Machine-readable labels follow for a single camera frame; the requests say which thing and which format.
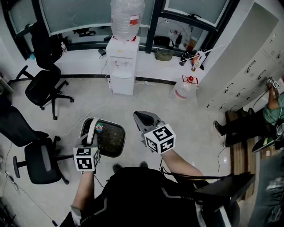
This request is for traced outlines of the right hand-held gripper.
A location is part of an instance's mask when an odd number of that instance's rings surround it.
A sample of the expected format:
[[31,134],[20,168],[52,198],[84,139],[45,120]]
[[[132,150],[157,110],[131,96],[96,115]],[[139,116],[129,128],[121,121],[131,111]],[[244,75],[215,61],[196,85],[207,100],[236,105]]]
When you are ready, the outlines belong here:
[[[147,111],[134,111],[133,117],[139,131],[142,133],[161,120],[156,114]],[[169,124],[165,124],[145,133],[144,140],[146,147],[152,152],[162,155],[175,147],[176,134]]]

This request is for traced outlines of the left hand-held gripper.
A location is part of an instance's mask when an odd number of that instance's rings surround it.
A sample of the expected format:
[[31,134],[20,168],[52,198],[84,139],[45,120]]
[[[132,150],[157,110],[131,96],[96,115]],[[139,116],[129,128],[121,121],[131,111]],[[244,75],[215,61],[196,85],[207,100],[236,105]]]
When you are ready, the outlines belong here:
[[84,134],[77,140],[77,145],[73,148],[75,166],[77,171],[93,172],[100,161],[98,149],[98,135],[93,137],[91,145],[83,145],[87,141],[88,134]]

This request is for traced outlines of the person's left forearm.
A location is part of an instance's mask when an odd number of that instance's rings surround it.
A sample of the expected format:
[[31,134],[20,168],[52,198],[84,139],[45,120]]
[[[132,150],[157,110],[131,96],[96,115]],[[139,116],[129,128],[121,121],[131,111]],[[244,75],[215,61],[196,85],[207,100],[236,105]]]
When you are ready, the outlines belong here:
[[72,206],[85,210],[95,199],[94,172],[83,172]]

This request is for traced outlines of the person's right forearm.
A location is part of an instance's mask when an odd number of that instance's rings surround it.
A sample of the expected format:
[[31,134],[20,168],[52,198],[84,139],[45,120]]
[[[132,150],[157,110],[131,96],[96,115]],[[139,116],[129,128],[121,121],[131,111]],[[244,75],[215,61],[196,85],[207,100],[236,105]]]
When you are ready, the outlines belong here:
[[162,153],[161,157],[172,173],[183,174],[187,176],[203,176],[200,170],[185,161],[173,149]]

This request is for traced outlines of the clear water jug red cap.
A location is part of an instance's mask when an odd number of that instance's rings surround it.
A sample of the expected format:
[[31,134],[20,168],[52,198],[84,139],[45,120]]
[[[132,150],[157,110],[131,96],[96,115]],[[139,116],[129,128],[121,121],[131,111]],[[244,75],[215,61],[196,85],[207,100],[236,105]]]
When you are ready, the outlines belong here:
[[174,86],[174,95],[181,100],[186,100],[198,89],[199,81],[196,77],[183,75]]

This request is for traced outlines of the white water dispenser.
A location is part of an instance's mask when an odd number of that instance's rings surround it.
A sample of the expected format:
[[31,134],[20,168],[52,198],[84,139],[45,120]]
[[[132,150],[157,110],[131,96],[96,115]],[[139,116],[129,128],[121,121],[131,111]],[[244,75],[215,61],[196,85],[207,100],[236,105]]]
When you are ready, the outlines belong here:
[[140,37],[122,41],[112,37],[106,47],[108,74],[116,94],[133,95]]

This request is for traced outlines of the green bag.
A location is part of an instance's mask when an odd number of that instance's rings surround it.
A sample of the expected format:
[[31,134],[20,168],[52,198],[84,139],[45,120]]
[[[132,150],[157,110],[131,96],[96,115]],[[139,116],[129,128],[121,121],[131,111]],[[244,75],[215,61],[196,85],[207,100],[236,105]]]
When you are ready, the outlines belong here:
[[155,59],[158,61],[170,61],[174,55],[172,50],[156,49]]

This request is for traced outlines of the black office chair with headrest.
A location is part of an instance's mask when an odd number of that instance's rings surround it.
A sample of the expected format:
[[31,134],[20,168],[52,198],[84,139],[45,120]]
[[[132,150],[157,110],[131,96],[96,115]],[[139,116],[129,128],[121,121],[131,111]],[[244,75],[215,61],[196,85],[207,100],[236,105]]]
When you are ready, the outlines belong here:
[[44,106],[48,102],[51,102],[52,116],[54,120],[57,120],[58,118],[55,115],[55,100],[57,98],[69,99],[73,103],[74,99],[71,96],[61,94],[61,88],[64,85],[68,86],[68,81],[64,80],[56,87],[60,80],[61,71],[52,61],[51,42],[49,37],[40,28],[38,22],[32,25],[31,35],[36,63],[42,70],[36,76],[33,76],[27,72],[28,66],[26,65],[18,73],[16,79],[20,79],[22,75],[29,78],[31,82],[25,90],[27,98],[33,104],[39,106],[41,110],[45,110]]

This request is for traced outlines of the dark drink bottle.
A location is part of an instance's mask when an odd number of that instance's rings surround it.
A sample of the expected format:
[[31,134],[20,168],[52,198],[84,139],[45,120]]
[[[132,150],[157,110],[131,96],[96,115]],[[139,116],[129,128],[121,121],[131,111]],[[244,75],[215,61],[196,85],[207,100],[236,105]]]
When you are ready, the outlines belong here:
[[184,64],[185,64],[186,61],[189,59],[189,57],[190,57],[189,52],[188,52],[188,51],[185,51],[185,52],[183,53],[183,55],[181,56],[181,59],[180,59],[180,61],[179,61],[179,65],[180,65],[180,66],[184,66]]

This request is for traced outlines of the orange drink bottle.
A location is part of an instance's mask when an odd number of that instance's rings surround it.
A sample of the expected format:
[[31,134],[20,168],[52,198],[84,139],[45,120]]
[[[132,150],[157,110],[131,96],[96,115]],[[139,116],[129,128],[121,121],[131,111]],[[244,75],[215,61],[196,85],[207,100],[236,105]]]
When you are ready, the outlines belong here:
[[196,64],[198,63],[199,55],[200,54],[197,51],[195,56],[191,59],[191,71],[195,71],[196,70]]

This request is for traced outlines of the person's black shirt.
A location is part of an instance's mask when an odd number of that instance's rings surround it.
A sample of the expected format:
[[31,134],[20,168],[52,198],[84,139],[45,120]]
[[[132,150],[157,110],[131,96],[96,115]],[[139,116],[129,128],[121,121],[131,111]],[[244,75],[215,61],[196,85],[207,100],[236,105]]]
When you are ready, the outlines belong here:
[[124,167],[99,196],[72,205],[60,227],[201,227],[190,196],[207,185],[205,180],[176,183],[154,169]]

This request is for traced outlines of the black bag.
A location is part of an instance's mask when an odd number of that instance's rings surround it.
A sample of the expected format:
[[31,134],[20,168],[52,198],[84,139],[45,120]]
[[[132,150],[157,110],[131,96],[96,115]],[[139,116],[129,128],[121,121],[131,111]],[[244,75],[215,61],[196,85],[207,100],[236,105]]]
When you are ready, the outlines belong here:
[[154,44],[158,46],[163,46],[168,49],[173,49],[174,48],[174,43],[172,39],[170,39],[167,36],[161,36],[161,35],[156,35],[154,37]]

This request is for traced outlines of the wooden bench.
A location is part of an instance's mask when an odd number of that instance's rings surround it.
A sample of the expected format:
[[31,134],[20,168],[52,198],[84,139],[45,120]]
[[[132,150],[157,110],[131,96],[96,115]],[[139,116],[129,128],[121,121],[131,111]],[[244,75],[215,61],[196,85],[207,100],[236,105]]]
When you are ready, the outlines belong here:
[[[235,111],[225,112],[226,123],[232,120],[239,119],[248,115],[248,112],[244,111],[243,108]],[[231,146],[230,149],[230,159],[231,159],[231,173],[236,175],[250,172],[256,174],[256,153],[252,153],[254,145],[261,139],[261,137],[250,138],[246,141],[237,143]],[[260,159],[268,159],[272,156],[280,154],[280,150],[276,150],[275,146],[272,145],[263,151],[260,151]],[[240,197],[238,200],[247,200],[255,192],[255,183],[253,183],[246,191],[246,193]]]

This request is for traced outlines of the black flat panel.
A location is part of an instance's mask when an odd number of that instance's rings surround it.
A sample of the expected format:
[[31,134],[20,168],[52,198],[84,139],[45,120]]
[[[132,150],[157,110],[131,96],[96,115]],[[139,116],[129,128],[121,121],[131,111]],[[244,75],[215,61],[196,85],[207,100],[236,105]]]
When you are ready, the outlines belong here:
[[250,173],[225,176],[194,191],[193,198],[207,206],[227,207],[243,196],[254,182],[255,175]]

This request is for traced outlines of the large clear water bottle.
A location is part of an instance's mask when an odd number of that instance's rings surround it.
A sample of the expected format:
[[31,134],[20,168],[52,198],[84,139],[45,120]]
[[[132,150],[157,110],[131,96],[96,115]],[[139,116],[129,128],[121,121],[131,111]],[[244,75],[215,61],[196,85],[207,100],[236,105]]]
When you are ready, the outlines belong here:
[[111,30],[118,40],[132,41],[145,10],[144,0],[111,0]]

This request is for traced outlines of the white locker cabinet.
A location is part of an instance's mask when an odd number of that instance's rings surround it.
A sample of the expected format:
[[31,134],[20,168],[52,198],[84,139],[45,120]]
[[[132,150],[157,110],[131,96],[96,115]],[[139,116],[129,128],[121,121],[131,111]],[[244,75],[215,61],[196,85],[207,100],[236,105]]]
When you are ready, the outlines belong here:
[[207,58],[218,56],[196,91],[199,108],[237,111],[265,91],[269,77],[284,73],[284,21],[258,2],[248,6],[235,35]]

